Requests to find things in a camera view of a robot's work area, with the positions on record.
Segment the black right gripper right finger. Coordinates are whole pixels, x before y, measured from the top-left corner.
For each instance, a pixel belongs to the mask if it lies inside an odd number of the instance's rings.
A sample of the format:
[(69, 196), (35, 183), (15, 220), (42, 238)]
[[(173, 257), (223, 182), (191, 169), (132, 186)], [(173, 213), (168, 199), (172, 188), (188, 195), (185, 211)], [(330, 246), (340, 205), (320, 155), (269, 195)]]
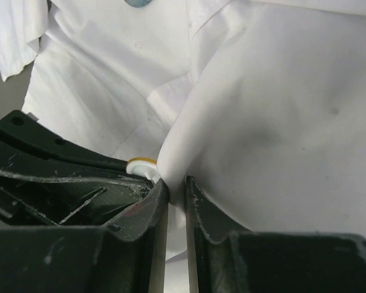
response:
[(366, 239), (262, 233), (231, 219), (185, 180), (191, 292), (366, 292)]

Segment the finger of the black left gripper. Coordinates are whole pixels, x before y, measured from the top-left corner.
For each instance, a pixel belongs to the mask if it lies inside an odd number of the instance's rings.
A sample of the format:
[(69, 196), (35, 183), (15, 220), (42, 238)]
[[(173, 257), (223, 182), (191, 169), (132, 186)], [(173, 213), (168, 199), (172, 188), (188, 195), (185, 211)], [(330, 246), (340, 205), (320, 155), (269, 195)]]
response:
[(153, 188), (147, 179), (70, 163), (0, 158), (0, 226), (112, 225)]
[(46, 160), (114, 171), (125, 171), (127, 165), (126, 161), (101, 155), (65, 140), (20, 110), (14, 110), (0, 119), (0, 141)]

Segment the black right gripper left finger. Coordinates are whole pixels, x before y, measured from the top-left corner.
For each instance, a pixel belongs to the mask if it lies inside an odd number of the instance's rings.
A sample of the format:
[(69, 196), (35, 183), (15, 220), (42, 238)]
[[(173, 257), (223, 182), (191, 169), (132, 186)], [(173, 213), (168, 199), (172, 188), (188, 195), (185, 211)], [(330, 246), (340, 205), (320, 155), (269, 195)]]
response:
[(0, 292), (162, 292), (163, 181), (107, 226), (0, 228)]

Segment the yellow sunflower brooch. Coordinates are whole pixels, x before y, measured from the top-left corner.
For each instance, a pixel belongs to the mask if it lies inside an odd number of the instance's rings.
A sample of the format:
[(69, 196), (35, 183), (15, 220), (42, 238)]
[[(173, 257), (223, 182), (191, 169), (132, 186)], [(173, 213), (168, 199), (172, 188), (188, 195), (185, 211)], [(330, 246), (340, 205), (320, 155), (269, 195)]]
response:
[(160, 179), (159, 172), (157, 171), (157, 161), (147, 157), (130, 159), (126, 165), (126, 173), (146, 178), (153, 184), (156, 184)]

